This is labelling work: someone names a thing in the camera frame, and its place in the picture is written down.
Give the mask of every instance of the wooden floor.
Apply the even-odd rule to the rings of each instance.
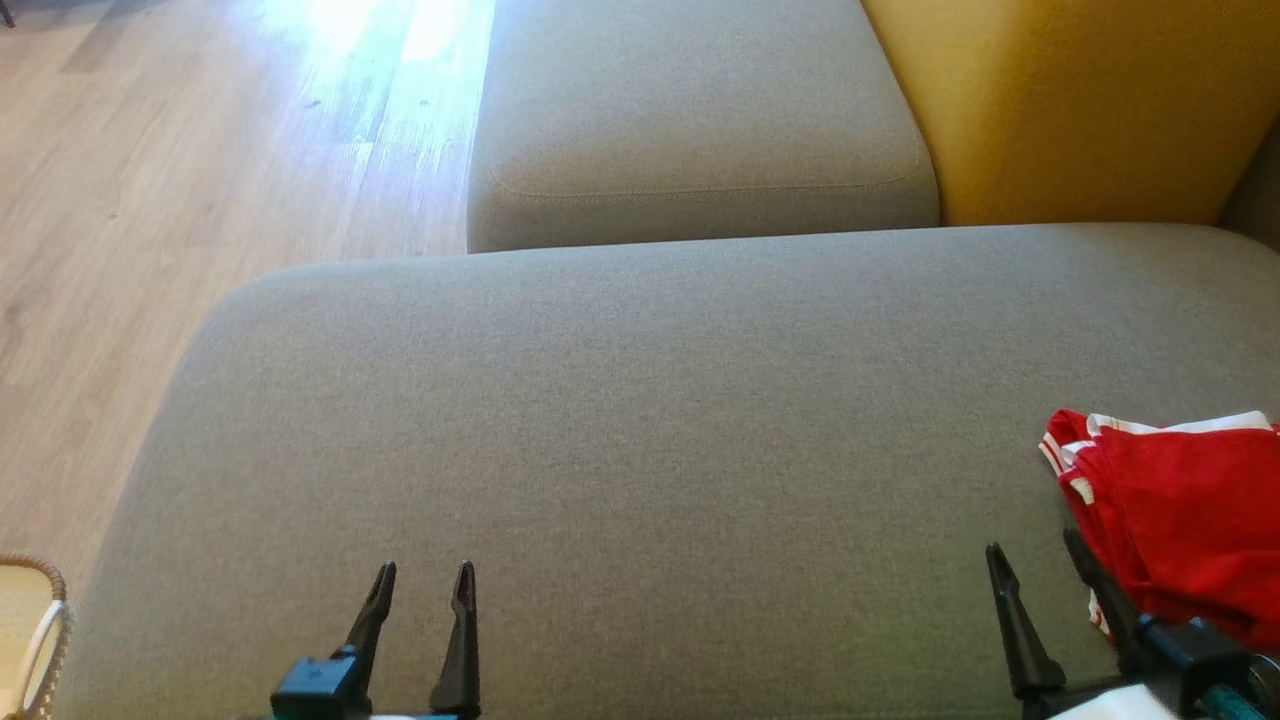
[[[84,591],[192,332],[288,265],[463,251],[493,0],[9,0],[0,552]]]

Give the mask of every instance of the gray fabric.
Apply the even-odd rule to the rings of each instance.
[[[472,252],[938,223],[854,0],[499,0]]]
[[[261,711],[401,564],[422,708],[476,562],[486,717],[1014,717],[983,547],[1107,671],[1034,446],[1060,406],[1280,414],[1280,256],[943,228],[300,269],[207,320],[120,502],[61,720]]]
[[[1280,120],[1236,186],[1220,224],[1280,250]]]

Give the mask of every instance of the mustard yellow fabric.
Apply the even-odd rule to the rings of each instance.
[[[1275,0],[863,0],[950,224],[1213,223],[1280,113]]]

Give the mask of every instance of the red cloth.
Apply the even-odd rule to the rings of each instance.
[[[1085,542],[1143,612],[1280,650],[1280,425],[1152,428],[1060,410],[1041,443]]]

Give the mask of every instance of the sofa seat cushion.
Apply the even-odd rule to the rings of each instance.
[[[1277,310],[1280,256],[1184,225],[268,277],[173,380],[55,712],[261,712],[388,559],[372,697],[422,710],[471,559],[486,717],[1016,717],[988,542],[1069,674],[1111,667],[1048,416],[1277,416]]]
[[[859,3],[497,3],[471,251],[937,223]]]

